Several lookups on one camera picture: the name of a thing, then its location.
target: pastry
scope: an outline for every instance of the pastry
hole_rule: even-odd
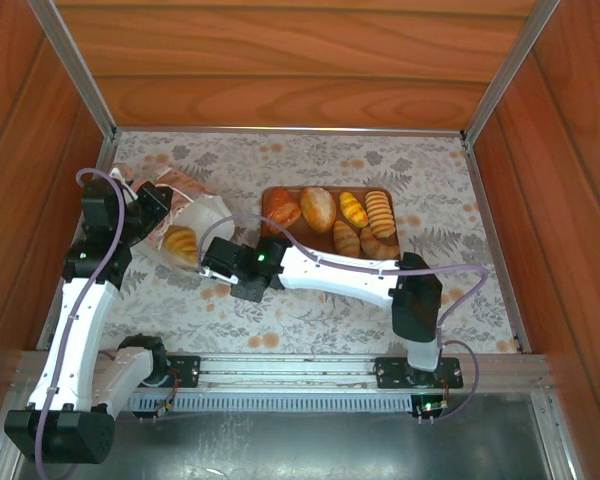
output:
[[[389,199],[384,192],[373,191],[365,196],[371,233],[376,238],[387,238],[396,232]]]
[[[278,222],[285,228],[293,225],[302,214],[300,206],[284,188],[275,188],[271,192],[264,212],[267,218]],[[273,225],[267,224],[267,228],[273,233],[280,233],[280,230]]]
[[[339,255],[346,257],[360,256],[360,239],[356,232],[342,220],[336,220],[333,225],[333,243]]]
[[[195,264],[198,261],[196,232],[188,227],[171,225],[164,234],[162,246],[178,258]]]
[[[344,215],[344,218],[358,228],[364,228],[369,225],[367,212],[364,211],[358,199],[350,192],[342,192],[340,194],[340,211]]]
[[[318,233],[331,230],[336,220],[336,202],[324,188],[303,188],[300,209],[309,226]]]
[[[398,245],[385,245],[371,233],[371,228],[363,228],[360,232],[360,246],[364,254],[373,260],[390,260],[400,255]]]

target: wooden wall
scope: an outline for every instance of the wooden wall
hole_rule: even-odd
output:
[[[600,478],[600,0],[562,0],[475,153],[532,348]]]
[[[466,127],[535,0],[57,0],[122,126]]]
[[[0,407],[35,346],[102,135],[26,0],[0,1]]]

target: black bracket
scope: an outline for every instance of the black bracket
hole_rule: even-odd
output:
[[[457,389],[464,386],[460,361],[443,357],[435,372],[417,370],[404,357],[379,357],[373,366],[379,389]]]

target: bread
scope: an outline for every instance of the bread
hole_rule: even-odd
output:
[[[363,228],[360,232],[360,246],[364,254],[373,260],[390,260],[400,255],[398,245],[385,245],[371,233],[371,228]]]
[[[324,188],[303,188],[300,209],[309,226],[318,233],[331,230],[336,220],[336,202]]]
[[[198,240],[196,232],[190,228],[171,225],[164,234],[162,246],[189,263],[195,264],[198,261]]]
[[[376,238],[387,238],[396,233],[389,199],[384,192],[373,191],[365,196],[371,233]]]
[[[344,218],[358,228],[364,228],[369,225],[367,212],[364,211],[358,199],[351,192],[342,192],[340,194],[340,211],[344,215]]]
[[[267,218],[278,222],[285,228],[293,225],[302,214],[300,206],[284,188],[275,188],[271,192],[264,213]],[[272,233],[280,233],[280,230],[273,225],[267,224],[267,228]]]
[[[336,220],[333,225],[333,243],[339,255],[346,257],[360,256],[360,239],[356,232],[342,220]]]

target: wooden tray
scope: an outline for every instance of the wooden tray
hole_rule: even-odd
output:
[[[393,209],[393,199],[391,198],[391,194],[384,188],[380,188],[380,187],[329,187],[329,186],[325,187],[322,185],[320,185],[320,187],[324,188],[327,192],[329,192],[336,202],[336,211],[337,211],[336,220],[342,220],[343,222],[345,222],[358,235],[360,235],[361,229],[356,228],[351,222],[349,222],[344,217],[344,215],[342,215],[342,212],[340,211],[339,196],[340,196],[341,192],[351,192],[353,194],[353,196],[358,199],[358,201],[360,202],[360,204],[363,207],[365,207],[364,197],[367,193],[374,192],[374,191],[384,192],[387,195],[387,198],[389,199],[389,206],[391,207],[391,213],[393,214],[393,218],[395,221],[396,214]],[[262,215],[265,215],[264,209],[265,209],[267,203],[269,202],[269,197],[271,196],[271,192],[275,188],[284,188],[287,192],[289,192],[291,197],[296,202],[298,202],[298,204],[300,204],[300,191],[305,187],[269,187],[269,188],[267,188],[264,192],[262,192],[262,203],[261,203]],[[312,230],[311,227],[309,227],[309,225],[307,224],[307,221],[304,219],[304,216],[302,216],[302,215],[296,221],[296,223],[294,223],[293,225],[291,225],[288,228],[288,230],[300,243],[302,243],[303,245],[305,245],[309,248],[314,248],[316,250],[320,250],[322,252],[327,252],[327,253],[337,253],[336,247],[333,243],[333,230],[330,230],[326,233],[318,233],[315,230]],[[262,236],[262,237],[274,236],[274,237],[284,238],[283,233],[278,233],[278,234],[271,233],[271,231],[267,228],[266,224],[264,224],[264,223],[262,223],[260,226],[260,236]],[[397,233],[394,233],[393,235],[391,235],[388,238],[382,238],[379,240],[380,240],[380,242],[384,243],[385,245],[399,245]],[[360,251],[360,258],[366,258],[362,251]]]

